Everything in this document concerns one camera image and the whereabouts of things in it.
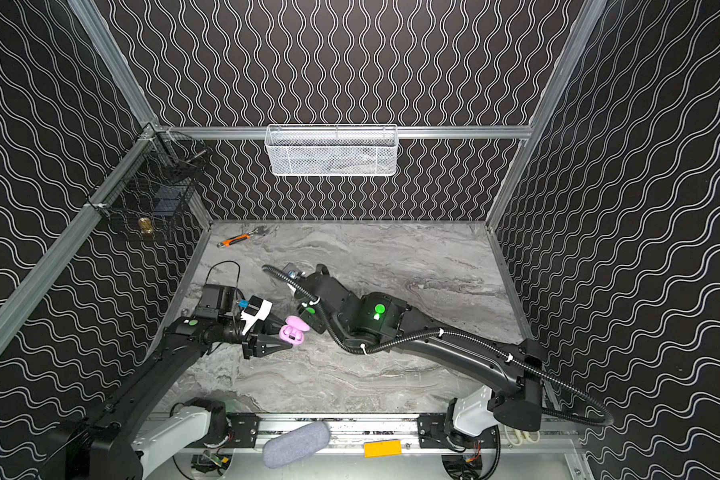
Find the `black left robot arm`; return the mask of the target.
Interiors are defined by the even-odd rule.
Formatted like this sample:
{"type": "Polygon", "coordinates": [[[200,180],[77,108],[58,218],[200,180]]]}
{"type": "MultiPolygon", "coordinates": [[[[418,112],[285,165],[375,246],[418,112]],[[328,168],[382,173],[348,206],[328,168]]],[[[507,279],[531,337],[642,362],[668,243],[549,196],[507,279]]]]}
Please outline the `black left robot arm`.
{"type": "Polygon", "coordinates": [[[149,432],[142,426],[174,382],[215,345],[239,345],[245,358],[286,350],[285,321],[259,297],[236,287],[206,285],[193,315],[170,324],[153,353],[122,385],[78,422],[48,435],[40,479],[144,479],[195,443],[211,449],[237,438],[223,402],[196,398],[180,404],[149,432]]]}

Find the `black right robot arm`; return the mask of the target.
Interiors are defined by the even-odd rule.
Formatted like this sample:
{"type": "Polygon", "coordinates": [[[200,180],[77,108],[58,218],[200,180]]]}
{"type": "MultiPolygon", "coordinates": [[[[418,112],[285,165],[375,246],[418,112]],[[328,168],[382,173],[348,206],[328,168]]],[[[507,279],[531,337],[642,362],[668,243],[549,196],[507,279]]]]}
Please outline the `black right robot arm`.
{"type": "Polygon", "coordinates": [[[585,426],[605,427],[613,414],[585,391],[547,373],[536,355],[537,343],[509,344],[449,326],[394,296],[372,292],[362,297],[331,276],[325,266],[304,276],[288,274],[294,297],[345,352],[371,356],[396,351],[425,358],[462,373],[489,389],[485,411],[500,424],[537,431],[544,416],[585,426]],[[546,407],[544,383],[584,401],[594,415],[546,407]]]}

